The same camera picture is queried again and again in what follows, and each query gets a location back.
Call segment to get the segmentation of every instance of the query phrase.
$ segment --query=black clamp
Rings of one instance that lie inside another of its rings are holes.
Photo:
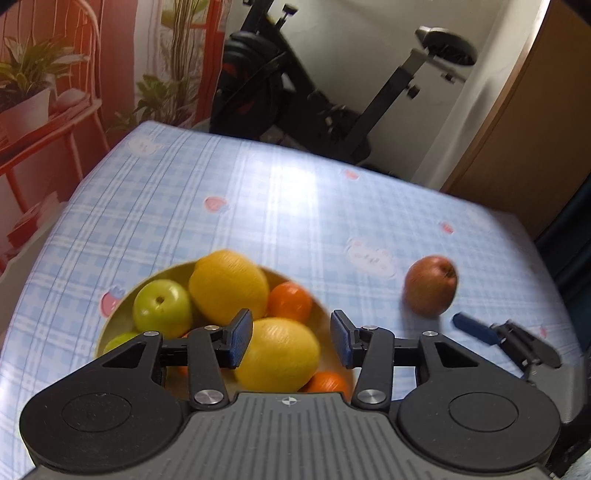
[[[240,365],[252,336],[252,315],[242,309],[226,327],[208,325],[187,338],[168,340],[160,349],[164,367],[187,365],[193,410],[217,410],[230,403],[220,368]]]

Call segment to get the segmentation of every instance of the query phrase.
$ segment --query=pink strawberry print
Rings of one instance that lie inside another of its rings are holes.
[[[124,289],[118,285],[112,286],[111,289],[100,299],[100,314],[103,317],[108,318],[115,311],[115,307],[119,304],[124,296]]]
[[[449,223],[441,222],[440,225],[441,229],[448,235],[451,235],[454,232],[453,227]]]
[[[209,213],[225,212],[228,209],[228,201],[223,197],[207,197],[203,206]]]
[[[359,178],[359,174],[347,168],[345,170],[345,177],[347,177],[349,180],[357,180]]]

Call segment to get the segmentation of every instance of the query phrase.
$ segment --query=blue plaid tablecloth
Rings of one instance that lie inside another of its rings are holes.
[[[117,299],[220,248],[293,278],[357,325],[408,338],[439,330],[514,373],[500,349],[454,330],[453,313],[512,318],[566,361],[580,355],[514,217],[299,151],[147,122],[80,184],[22,292],[0,360],[1,478],[32,466],[18,432],[24,404],[91,360]],[[401,303],[406,271],[431,254],[451,258],[460,277],[439,321]],[[413,386],[412,371],[395,369],[394,397]]]

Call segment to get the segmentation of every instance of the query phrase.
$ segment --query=orange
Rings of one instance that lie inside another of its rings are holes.
[[[317,372],[300,390],[307,393],[342,392],[345,400],[351,399],[351,388],[347,381],[335,372]]]
[[[267,315],[305,323],[310,316],[312,304],[312,297],[305,288],[287,281],[271,290]]]

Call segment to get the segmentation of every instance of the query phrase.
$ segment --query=exercise bike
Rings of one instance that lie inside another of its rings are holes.
[[[224,45],[211,133],[258,139],[275,125],[311,153],[359,164],[371,152],[370,130],[396,98],[405,91],[410,98],[419,93],[419,87],[411,82],[423,64],[441,70],[448,82],[465,82],[447,63],[471,66],[478,56],[464,38],[443,28],[420,27],[415,34],[423,50],[413,48],[359,114],[331,103],[281,34],[287,17],[294,15],[297,8],[284,5],[283,17],[273,22],[268,16],[273,0],[244,3],[251,6],[248,16],[240,31],[231,34]]]

